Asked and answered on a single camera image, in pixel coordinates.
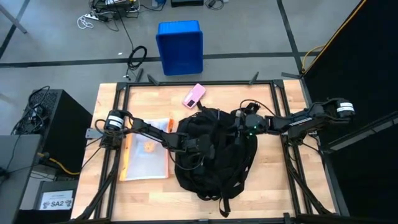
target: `black metal frame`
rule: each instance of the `black metal frame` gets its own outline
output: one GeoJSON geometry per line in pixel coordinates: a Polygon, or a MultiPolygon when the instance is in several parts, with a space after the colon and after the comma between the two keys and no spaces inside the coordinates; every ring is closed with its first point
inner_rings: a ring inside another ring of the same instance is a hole
{"type": "MultiPolygon", "coordinates": [[[[182,86],[182,85],[190,85],[193,86],[195,85],[196,82],[162,82],[158,83],[158,86],[182,86]]],[[[201,85],[248,85],[248,81],[215,81],[215,82],[200,82],[201,85]]],[[[287,114],[290,114],[289,110],[289,104],[287,101],[287,96],[286,92],[284,89],[284,84],[282,80],[263,80],[263,81],[255,81],[253,83],[254,85],[269,85],[271,88],[271,97],[273,100],[274,108],[275,108],[275,113],[276,115],[281,115],[280,113],[280,108],[279,108],[279,102],[278,102],[278,97],[276,94],[277,89],[279,89],[282,97],[282,102],[283,106],[285,109],[285,112],[287,114]]],[[[127,109],[128,101],[129,101],[129,92],[131,87],[135,86],[154,86],[153,83],[118,83],[116,85],[116,94],[114,97],[114,103],[113,103],[113,109],[118,109],[119,101],[120,101],[120,96],[121,93],[124,91],[124,99],[123,99],[123,107],[122,110],[127,109]]],[[[287,175],[288,175],[288,181],[289,181],[289,187],[290,187],[290,192],[292,194],[292,203],[294,207],[294,212],[296,218],[290,218],[288,213],[284,213],[282,218],[249,218],[249,219],[228,219],[228,220],[165,220],[165,221],[127,221],[127,222],[112,222],[112,223],[294,223],[295,221],[302,222],[304,223],[305,221],[308,221],[308,223],[315,222],[315,223],[337,223],[337,222],[342,222],[345,221],[349,223],[349,220],[347,220],[347,217],[340,217],[340,216],[333,216],[333,218],[328,218],[330,216],[330,212],[327,211],[321,203],[316,199],[314,194],[312,194],[311,190],[307,187],[306,181],[305,181],[305,176],[304,176],[304,171],[303,171],[303,166],[302,166],[302,161],[300,158],[300,153],[299,149],[297,146],[293,147],[293,155],[295,157],[295,162],[297,166],[297,170],[294,168],[292,160],[290,159],[290,154],[289,154],[289,143],[287,141],[287,136],[281,135],[280,140],[282,143],[282,149],[284,153],[284,159],[285,159],[285,165],[286,165],[286,170],[287,170],[287,175]],[[298,185],[301,187],[303,191],[303,198],[305,202],[305,208],[307,211],[307,214],[303,214],[300,211],[300,204],[299,204],[299,198],[297,196],[297,189],[295,186],[295,183],[298,183],[298,185]],[[312,205],[314,208],[317,210],[318,213],[321,213],[323,215],[312,215],[312,205]]],[[[104,223],[110,222],[111,217],[112,217],[112,211],[113,211],[113,203],[114,203],[114,195],[116,191],[116,182],[117,182],[117,173],[118,173],[118,167],[120,163],[120,154],[121,154],[121,148],[116,149],[115,152],[115,157],[114,157],[114,165],[111,173],[108,175],[108,164],[109,164],[109,159],[110,159],[110,151],[107,150],[105,153],[104,161],[103,161],[103,168],[101,171],[101,178],[100,178],[100,183],[99,183],[99,189],[101,189],[102,192],[105,191],[103,185],[109,184],[109,181],[111,179],[110,183],[110,190],[109,190],[109,198],[108,198],[108,207],[106,211],[106,218],[100,218],[100,213],[101,213],[101,206],[102,206],[102,199],[97,198],[96,202],[96,208],[95,208],[95,215],[94,218],[98,221],[98,223],[104,223]]]]}

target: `yellow cable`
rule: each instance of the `yellow cable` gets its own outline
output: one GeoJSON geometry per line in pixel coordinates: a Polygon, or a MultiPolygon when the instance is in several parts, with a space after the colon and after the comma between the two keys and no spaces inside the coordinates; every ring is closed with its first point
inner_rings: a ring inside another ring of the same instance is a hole
{"type": "Polygon", "coordinates": [[[308,66],[307,70],[305,71],[305,73],[308,72],[308,70],[310,70],[310,68],[312,67],[312,65],[318,60],[318,58],[322,55],[322,53],[326,50],[326,48],[328,48],[328,46],[330,45],[330,43],[333,41],[333,39],[337,36],[337,34],[344,28],[344,26],[347,25],[347,23],[355,16],[355,14],[362,8],[362,6],[365,4],[366,0],[363,0],[363,2],[356,8],[356,10],[354,11],[354,13],[352,13],[352,15],[343,23],[343,25],[341,25],[341,27],[335,32],[335,34],[333,34],[333,36],[331,37],[331,39],[328,41],[328,43],[326,44],[326,46],[321,50],[321,52],[319,53],[319,55],[311,62],[310,66],[308,66]]]}
{"type": "MultiPolygon", "coordinates": [[[[39,152],[37,153],[37,155],[40,156],[40,157],[44,157],[44,154],[39,153],[39,152]]],[[[54,163],[58,164],[58,166],[60,166],[61,169],[62,169],[63,171],[65,171],[67,174],[70,174],[70,175],[79,175],[79,174],[80,174],[80,172],[70,172],[67,168],[65,168],[65,167],[62,165],[62,163],[58,162],[57,160],[55,160],[55,159],[53,159],[53,158],[49,158],[49,160],[50,160],[51,162],[54,162],[54,163]]]]}
{"type": "Polygon", "coordinates": [[[325,46],[325,44],[324,44],[324,45],[321,45],[321,46],[316,46],[316,47],[314,47],[313,49],[311,49],[309,52],[307,52],[307,53],[305,54],[304,59],[303,59],[303,65],[302,65],[302,68],[301,68],[301,72],[305,72],[304,67],[305,67],[305,60],[307,59],[307,56],[308,56],[311,52],[313,52],[314,50],[319,49],[319,48],[322,48],[322,47],[324,47],[324,46],[325,46]]]}

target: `power strip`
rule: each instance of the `power strip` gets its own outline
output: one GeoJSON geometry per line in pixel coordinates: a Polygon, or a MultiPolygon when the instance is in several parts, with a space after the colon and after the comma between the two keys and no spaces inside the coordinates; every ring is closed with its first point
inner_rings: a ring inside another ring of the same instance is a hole
{"type": "Polygon", "coordinates": [[[98,16],[92,15],[91,13],[85,14],[84,17],[86,17],[87,19],[99,20],[99,19],[98,19],[98,16]]]}

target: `computer tower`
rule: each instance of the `computer tower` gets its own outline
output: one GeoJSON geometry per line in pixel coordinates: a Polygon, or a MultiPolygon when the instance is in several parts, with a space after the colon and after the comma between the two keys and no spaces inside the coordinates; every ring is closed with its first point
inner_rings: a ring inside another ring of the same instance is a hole
{"type": "MultiPolygon", "coordinates": [[[[44,119],[43,127],[34,133],[42,135],[39,152],[47,152],[49,157],[61,162],[69,171],[79,172],[85,153],[85,133],[93,116],[64,90],[49,90],[47,93],[41,90],[31,95],[15,134],[22,134],[32,126],[29,118],[35,111],[30,108],[39,103],[44,119]]],[[[54,162],[45,159],[37,162],[56,168],[58,174],[64,173],[54,162]]],[[[42,168],[35,166],[34,170],[43,172],[42,168]]]]}

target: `black backpack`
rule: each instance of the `black backpack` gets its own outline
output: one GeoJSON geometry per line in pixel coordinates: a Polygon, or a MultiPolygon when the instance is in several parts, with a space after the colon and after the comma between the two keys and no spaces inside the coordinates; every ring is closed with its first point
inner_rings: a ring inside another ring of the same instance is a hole
{"type": "Polygon", "coordinates": [[[229,114],[199,106],[200,112],[179,122],[177,132],[192,138],[209,134],[215,149],[214,159],[178,152],[175,155],[175,175],[182,188],[195,192],[200,199],[220,200],[220,213],[227,217],[231,211],[229,199],[244,190],[244,181],[257,151],[257,137],[237,138],[236,111],[229,114]]]}

